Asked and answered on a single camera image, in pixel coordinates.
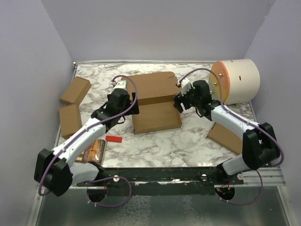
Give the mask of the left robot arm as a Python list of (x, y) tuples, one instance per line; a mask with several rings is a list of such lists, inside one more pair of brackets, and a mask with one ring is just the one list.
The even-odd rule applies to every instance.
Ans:
[(34, 180), (39, 183), (39, 195), (46, 188), (56, 196), (63, 195), (71, 185), (89, 181), (98, 186), (104, 174), (94, 163), (74, 165), (77, 157), (95, 140), (119, 123), (120, 118), (138, 114), (137, 92), (128, 93), (116, 88), (107, 96), (108, 100), (93, 111), (86, 124), (61, 145), (51, 151), (39, 152), (34, 172)]

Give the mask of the red block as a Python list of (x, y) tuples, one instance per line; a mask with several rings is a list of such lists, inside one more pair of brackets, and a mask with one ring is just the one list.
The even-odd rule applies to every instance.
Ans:
[(118, 137), (118, 136), (106, 136), (105, 140), (107, 142), (121, 143), (122, 142), (122, 137)]

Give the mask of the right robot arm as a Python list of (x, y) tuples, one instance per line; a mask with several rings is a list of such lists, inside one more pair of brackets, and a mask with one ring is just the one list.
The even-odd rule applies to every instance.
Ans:
[(273, 127), (258, 124), (231, 111), (218, 100), (213, 100), (206, 81), (190, 82), (188, 79), (176, 84), (181, 91), (174, 96), (174, 107), (183, 110), (195, 108), (199, 117), (218, 123), (237, 135), (243, 142), (242, 153), (219, 165), (216, 179), (227, 184), (233, 175), (245, 170), (257, 170), (280, 157)]

